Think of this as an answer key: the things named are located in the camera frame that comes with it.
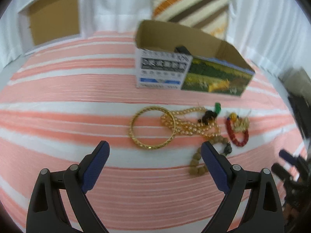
table surface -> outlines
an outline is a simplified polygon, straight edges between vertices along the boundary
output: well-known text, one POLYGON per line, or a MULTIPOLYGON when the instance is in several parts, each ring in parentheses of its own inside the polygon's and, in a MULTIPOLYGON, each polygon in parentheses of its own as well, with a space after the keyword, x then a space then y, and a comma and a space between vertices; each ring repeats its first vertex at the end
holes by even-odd
MULTIPOLYGON (((304 143, 288 108, 256 66, 250 63, 256 75, 242 97, 137 89, 134 51, 132 34, 97 32, 89 39, 34 53, 0 93, 0 200, 21 229, 40 170, 67 169, 106 140, 110 157, 87 197, 111 232, 201 232, 223 199, 210 174, 188 173, 191 157, 204 140, 178 136, 159 150, 138 149, 128 137, 128 125, 132 115, 150 105, 214 109, 220 102, 217 123, 225 137, 224 121, 230 112, 248 115, 249 142, 243 148, 233 145, 228 160, 254 171, 280 162, 297 176, 279 160, 278 152, 285 148, 306 156, 304 143)), ((159 116, 147 112, 135 123, 143 142, 156 144, 170 136, 159 116)), ((223 150, 221 145, 215 148, 223 150)), ((282 183, 276 183, 282 198, 282 183)), ((231 228, 239 223, 248 194, 231 228)), ((78 228, 64 192, 62 197, 78 228)))

gold bracelet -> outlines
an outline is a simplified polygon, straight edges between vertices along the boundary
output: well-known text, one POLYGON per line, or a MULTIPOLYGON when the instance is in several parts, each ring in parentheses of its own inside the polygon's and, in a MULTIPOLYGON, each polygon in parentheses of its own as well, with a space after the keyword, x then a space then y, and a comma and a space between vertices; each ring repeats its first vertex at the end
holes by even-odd
POLYGON ((158 107, 158 106, 149 106, 149 107, 146 107, 146 108, 141 109, 139 112, 137 112, 137 113, 133 116, 133 118, 132 118, 132 120, 131 120, 131 122, 130 122, 129 135, 130 135, 131 139, 133 139, 134 143, 137 144, 140 148, 143 148, 143 149, 155 150, 155 149, 162 148, 163 146, 166 146, 167 144, 169 144, 169 143, 173 140, 173 138, 176 136, 176 133, 177 133, 177 131, 176 131, 176 122, 175 122, 175 119, 174 119, 173 114, 172 114, 169 110, 167 110, 167 109, 165 109, 165 108, 162 108, 162 107, 158 107), (158 110, 158 111, 161 111, 161 112, 167 114, 168 116, 170 116, 170 117, 172 118, 172 120, 173 120, 174 130, 173 130, 173 133, 172 133, 171 137, 170 137, 168 140, 166 140, 164 143, 159 144, 159 145, 146 145, 146 144, 143 144, 142 142, 140 142, 140 141, 135 137, 134 132, 133 132, 133 125, 134 125, 135 120, 136 120, 141 114, 143 114, 143 113, 145 113, 145 112, 147 112, 147 111, 150 111, 150 110, 158 110))

blue label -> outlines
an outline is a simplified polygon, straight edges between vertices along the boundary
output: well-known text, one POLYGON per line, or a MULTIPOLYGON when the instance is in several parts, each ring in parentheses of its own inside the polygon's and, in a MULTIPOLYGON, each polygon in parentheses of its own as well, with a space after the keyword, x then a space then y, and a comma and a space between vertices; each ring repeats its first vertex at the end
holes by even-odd
POLYGON ((179 85, 180 81, 177 81, 177 80, 166 80, 164 83, 179 85))
POLYGON ((154 82, 154 83, 158 83, 158 81, 156 79, 149 79, 149 78, 140 78, 141 82, 154 82))

cardboard box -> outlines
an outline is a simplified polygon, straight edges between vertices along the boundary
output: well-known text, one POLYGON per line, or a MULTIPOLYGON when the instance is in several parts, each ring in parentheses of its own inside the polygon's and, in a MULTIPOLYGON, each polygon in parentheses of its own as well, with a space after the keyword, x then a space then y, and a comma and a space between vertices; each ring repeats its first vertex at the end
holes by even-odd
POLYGON ((136 46, 139 88, 240 96, 255 74, 231 44, 176 23, 142 21, 136 46), (178 46, 185 46, 191 55, 174 53, 178 46))

red bead bracelet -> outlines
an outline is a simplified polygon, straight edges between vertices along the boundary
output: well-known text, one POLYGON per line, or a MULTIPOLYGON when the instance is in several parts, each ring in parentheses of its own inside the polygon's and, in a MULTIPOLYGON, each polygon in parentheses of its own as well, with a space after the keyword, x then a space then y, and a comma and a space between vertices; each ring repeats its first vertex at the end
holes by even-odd
POLYGON ((249 138, 248 130, 246 130, 244 132, 244 140, 242 142, 240 142, 235 137, 235 134, 234 134, 233 129, 231 127, 231 120, 229 117, 226 120, 226 127, 227 127, 227 131, 228 131, 228 135, 229 135, 233 144, 235 144, 236 146, 239 146, 239 147, 243 147, 244 145, 246 145, 246 143, 248 142, 248 138, 249 138))

